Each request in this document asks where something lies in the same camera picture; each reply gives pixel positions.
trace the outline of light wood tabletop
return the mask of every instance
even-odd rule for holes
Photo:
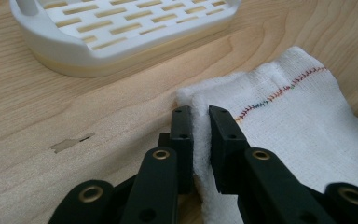
[[[117,185],[136,174],[158,134],[169,132],[176,90],[250,71],[294,45],[328,67],[358,116],[355,0],[242,0],[226,30],[99,78],[39,63],[0,0],[0,223],[47,223],[77,184]],[[180,223],[202,223],[196,193],[179,207]]]

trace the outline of white cloth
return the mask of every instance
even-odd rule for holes
[[[237,196],[217,192],[210,165],[209,105],[227,109],[252,147],[276,153],[303,184],[358,186],[358,118],[327,68],[299,47],[249,73],[177,92],[192,107],[194,172],[205,223],[243,223]]]

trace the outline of dish rack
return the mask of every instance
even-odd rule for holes
[[[241,0],[10,0],[46,67],[103,77],[225,29]]]

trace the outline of towel fold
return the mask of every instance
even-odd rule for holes
[[[194,172],[205,223],[243,223],[237,196],[217,192],[210,165],[209,105],[227,109],[252,147],[273,151],[304,185],[358,186],[358,118],[330,71],[299,47],[254,71],[177,92],[192,107]]]

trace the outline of colorful stitching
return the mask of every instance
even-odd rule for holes
[[[246,117],[246,115],[251,110],[254,110],[254,109],[257,109],[257,108],[263,107],[263,106],[268,106],[269,103],[272,103],[276,98],[282,96],[285,92],[294,89],[298,83],[300,83],[302,80],[307,78],[309,75],[314,74],[316,72],[326,71],[326,70],[327,70],[326,67],[314,67],[308,71],[305,71],[304,73],[302,73],[301,75],[299,75],[298,77],[293,79],[289,86],[284,86],[282,88],[279,88],[277,91],[272,93],[269,97],[267,97],[266,100],[264,100],[258,104],[255,104],[255,105],[246,106],[245,109],[242,110],[241,114],[239,116],[237,116],[237,118],[235,120],[240,121],[241,119],[244,119]]]

